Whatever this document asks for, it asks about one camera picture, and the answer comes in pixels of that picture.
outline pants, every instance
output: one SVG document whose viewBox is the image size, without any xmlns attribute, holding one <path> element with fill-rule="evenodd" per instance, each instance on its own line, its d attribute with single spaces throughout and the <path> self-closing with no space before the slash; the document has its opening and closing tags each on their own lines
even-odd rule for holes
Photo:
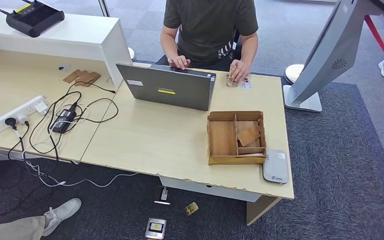
<svg viewBox="0 0 384 240">
<path fill-rule="evenodd" d="M 44 229 L 44 216 L 26 217 L 0 224 L 0 240 L 39 240 Z"/>
<path fill-rule="evenodd" d="M 232 56 L 227 55 L 220 59 L 220 61 L 210 64 L 210 65 L 200 65 L 191 62 L 188 66 L 188 68 L 193 68 L 193 69 L 208 69 L 208 70 L 215 70 L 215 71 L 225 71 L 229 72 L 231 69 L 231 63 L 233 59 Z M 166 55 L 162 56 L 155 64 L 157 65 L 164 65 L 164 66 L 169 66 L 169 61 L 167 60 Z"/>
</svg>

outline khaki pants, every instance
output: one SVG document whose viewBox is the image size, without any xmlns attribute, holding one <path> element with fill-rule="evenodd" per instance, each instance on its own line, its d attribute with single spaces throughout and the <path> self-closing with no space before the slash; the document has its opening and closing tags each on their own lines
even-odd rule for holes
<svg viewBox="0 0 384 240">
<path fill-rule="evenodd" d="M 39 240 L 45 228 L 44 216 L 32 216 L 0 224 L 0 240 Z"/>
</svg>

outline green t-shirt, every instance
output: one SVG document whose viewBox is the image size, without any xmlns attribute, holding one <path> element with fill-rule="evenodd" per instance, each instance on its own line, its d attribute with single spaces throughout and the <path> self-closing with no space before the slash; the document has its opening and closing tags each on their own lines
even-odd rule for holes
<svg viewBox="0 0 384 240">
<path fill-rule="evenodd" d="M 230 55 L 236 30 L 258 30 L 254 0 L 166 0 L 164 26 L 180 26 L 178 51 L 197 65 Z"/>
</svg>

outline gray laptop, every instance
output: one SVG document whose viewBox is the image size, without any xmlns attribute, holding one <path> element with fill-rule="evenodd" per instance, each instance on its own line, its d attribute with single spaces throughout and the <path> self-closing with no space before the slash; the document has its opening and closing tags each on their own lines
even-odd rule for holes
<svg viewBox="0 0 384 240">
<path fill-rule="evenodd" d="M 135 99 L 208 111 L 216 74 L 163 65 L 117 64 Z"/>
</svg>

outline floor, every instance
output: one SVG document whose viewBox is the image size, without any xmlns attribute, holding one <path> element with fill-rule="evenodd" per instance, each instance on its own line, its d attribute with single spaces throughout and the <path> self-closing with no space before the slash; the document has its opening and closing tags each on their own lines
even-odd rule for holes
<svg viewBox="0 0 384 240">
<path fill-rule="evenodd" d="M 44 0 L 66 13 L 101 15 L 97 0 Z M 137 59 L 156 61 L 163 55 L 159 32 L 165 0 L 107 0 L 110 14 L 121 20 L 127 42 Z M 21 1 L 0 0 L 2 8 L 18 8 Z M 259 49 L 252 71 L 282 75 L 284 69 L 303 63 L 316 41 L 333 4 L 300 0 L 255 0 Z M 373 16 L 384 40 L 384 18 Z M 355 65 L 336 82 L 357 85 L 384 149 L 384 79 L 378 62 L 384 54 L 364 25 Z"/>
<path fill-rule="evenodd" d="M 384 240 L 384 151 L 359 90 L 334 82 L 320 96 L 326 106 L 320 114 L 285 111 L 295 199 L 281 200 L 251 226 L 240 200 L 169 188 L 171 205 L 153 203 L 156 176 L 121 176 L 106 188 L 88 182 L 50 188 L 10 161 L 0 162 L 0 224 L 77 197 L 80 210 L 44 240 L 142 240 L 149 217 L 167 220 L 165 240 Z M 32 161 L 43 171 L 55 164 Z M 104 185 L 120 173 L 126 174 L 60 163 L 51 175 Z M 199 209 L 188 216 L 192 202 Z"/>
</svg>

